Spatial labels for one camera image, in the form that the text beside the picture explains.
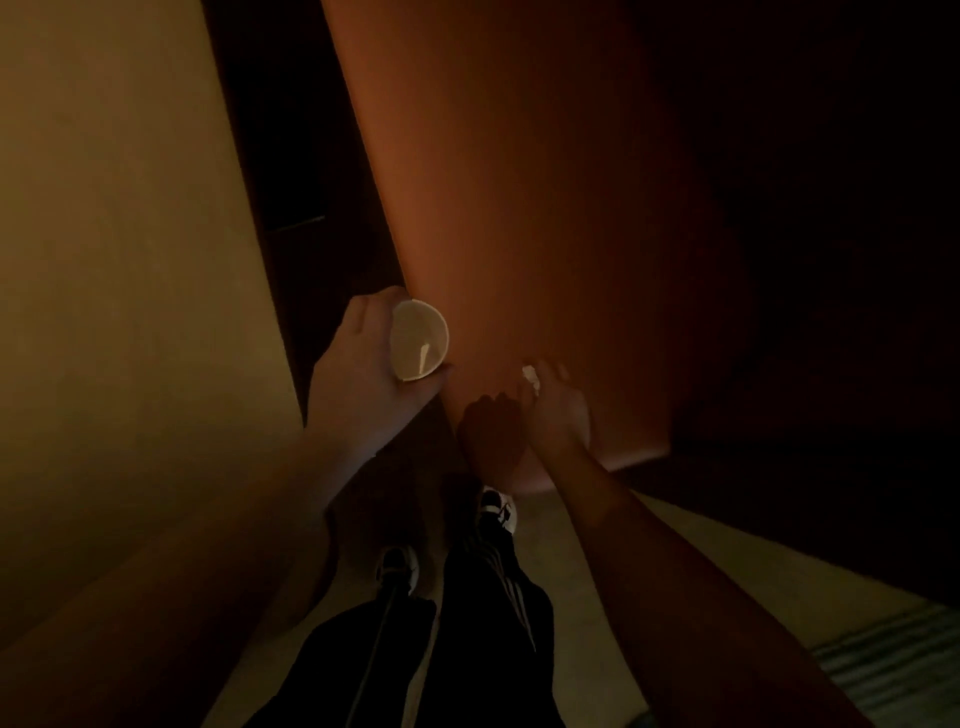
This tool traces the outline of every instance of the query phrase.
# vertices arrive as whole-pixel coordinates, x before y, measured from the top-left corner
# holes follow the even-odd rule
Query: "black pants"
[[[313,631],[247,725],[399,726],[436,611],[405,584],[385,585]],[[520,570],[510,533],[484,517],[446,559],[417,726],[563,726],[552,684],[550,599]]]

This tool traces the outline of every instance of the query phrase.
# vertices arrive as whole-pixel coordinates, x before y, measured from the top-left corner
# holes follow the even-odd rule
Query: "sneaker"
[[[411,595],[420,579],[420,562],[412,546],[390,546],[380,554],[380,563],[376,565],[376,584],[378,590],[396,582],[406,585],[407,595]]]
[[[516,531],[516,506],[514,500],[500,493],[489,485],[483,487],[480,494],[480,508],[477,511],[477,518],[483,518],[487,514],[496,517],[497,522],[513,535]]]

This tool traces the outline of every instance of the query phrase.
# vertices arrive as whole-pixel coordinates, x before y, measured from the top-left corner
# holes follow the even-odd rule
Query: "foot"
[[[485,485],[483,492],[480,494],[480,507],[477,511],[477,519],[481,518],[496,518],[497,522],[513,535],[516,531],[514,500],[510,496],[494,490],[489,485]]]
[[[376,565],[378,591],[399,584],[409,596],[417,587],[419,578],[420,562],[412,546],[390,546],[380,554],[380,563]]]

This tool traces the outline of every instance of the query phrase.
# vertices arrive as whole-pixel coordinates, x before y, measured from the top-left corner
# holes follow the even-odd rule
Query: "hand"
[[[394,439],[444,386],[449,367],[401,382],[390,366],[399,286],[350,299],[330,348],[313,368],[306,438],[340,451],[357,466]]]
[[[527,442],[544,465],[572,451],[590,447],[590,410],[579,389],[570,386],[570,373],[540,359],[534,362],[540,395],[526,379],[520,382],[520,409]]]

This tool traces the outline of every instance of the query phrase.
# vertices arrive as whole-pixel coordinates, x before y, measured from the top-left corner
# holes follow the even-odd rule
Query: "skin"
[[[589,410],[563,366],[519,384],[627,664],[663,726],[871,723],[769,613],[590,455]]]
[[[388,288],[350,301],[273,471],[224,494],[0,653],[10,726],[199,725],[330,501],[443,386],[390,368]]]
[[[0,653],[11,726],[198,725],[330,501],[443,386],[401,383],[389,332],[401,288],[350,301],[317,362],[307,427],[274,470],[225,494]],[[663,725],[869,725],[807,652],[610,477],[561,368],[520,385],[614,634]]]

